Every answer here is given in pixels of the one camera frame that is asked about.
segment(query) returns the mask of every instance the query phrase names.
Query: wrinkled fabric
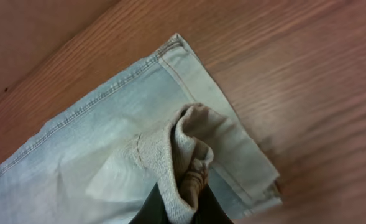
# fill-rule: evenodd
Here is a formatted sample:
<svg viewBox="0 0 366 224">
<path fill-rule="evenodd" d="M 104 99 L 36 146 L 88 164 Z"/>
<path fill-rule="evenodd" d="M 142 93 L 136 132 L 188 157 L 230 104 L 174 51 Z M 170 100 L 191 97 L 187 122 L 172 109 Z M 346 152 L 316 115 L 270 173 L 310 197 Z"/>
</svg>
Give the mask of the wrinkled fabric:
<svg viewBox="0 0 366 224">
<path fill-rule="evenodd" d="M 136 155 L 148 153 L 150 148 L 142 146 L 154 138 L 146 133 L 158 133 L 159 127 L 174 124 L 170 121 L 176 121 L 177 128 L 185 116 L 176 116 L 176 111 L 193 103 L 203 103 L 224 118 L 209 129 L 191 129 L 194 122 L 181 127 L 187 142 L 193 137 L 200 139 L 194 143 L 193 155 L 210 152 L 209 148 L 213 152 L 211 167 L 205 163 L 208 182 L 226 213 L 240 218 L 280 203 L 273 188 L 278 172 L 249 138 L 190 46 L 174 35 L 152 55 L 46 122 L 0 165 L 0 223 L 128 223 L 155 183 L 166 178 L 148 158 L 141 156 L 139 163 L 132 149 L 138 149 Z M 180 149 L 180 143 L 174 142 L 172 149 Z M 209 148 L 197 150 L 197 145 Z M 191 181 L 185 182 L 184 169 L 175 166 L 196 170 L 207 158 L 200 157 L 198 164 L 180 161 L 173 157 L 185 158 L 186 154 L 177 152 L 172 153 L 173 165 L 169 167 L 173 166 L 176 183 L 181 179 L 184 186 Z M 188 184 L 193 188 L 179 190 L 183 201 L 177 200 L 176 194 L 172 197 L 175 191 L 161 192 L 162 197 L 170 195 L 177 198 L 173 202 L 186 202 L 183 213 L 192 213 L 196 207 L 194 192 L 206 183 L 202 180 L 198 185 Z M 189 215 L 183 213 L 173 217 L 186 220 Z"/>
</svg>

